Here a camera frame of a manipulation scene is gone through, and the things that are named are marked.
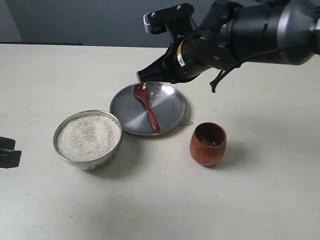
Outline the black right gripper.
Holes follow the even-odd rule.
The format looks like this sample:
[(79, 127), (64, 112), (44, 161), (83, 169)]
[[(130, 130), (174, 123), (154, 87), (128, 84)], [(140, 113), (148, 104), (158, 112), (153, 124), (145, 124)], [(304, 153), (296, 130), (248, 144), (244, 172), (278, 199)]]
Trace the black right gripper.
[(140, 83), (187, 83), (208, 69), (225, 71), (239, 61), (227, 31), (240, 4), (214, 2), (195, 30), (194, 11), (191, 4), (181, 3), (143, 15), (147, 34), (168, 33), (176, 41), (164, 55), (136, 73)]

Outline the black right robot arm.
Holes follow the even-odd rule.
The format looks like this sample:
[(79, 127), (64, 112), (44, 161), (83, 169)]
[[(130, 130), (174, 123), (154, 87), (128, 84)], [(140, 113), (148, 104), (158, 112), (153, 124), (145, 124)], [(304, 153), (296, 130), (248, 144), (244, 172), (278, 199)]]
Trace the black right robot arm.
[(140, 82), (188, 83), (219, 70), (216, 86), (246, 62), (302, 65), (320, 52), (320, 7), (309, 0), (260, 0), (244, 6), (216, 0), (200, 25), (194, 7), (181, 3), (143, 16), (145, 31), (168, 33), (166, 52), (137, 72)]

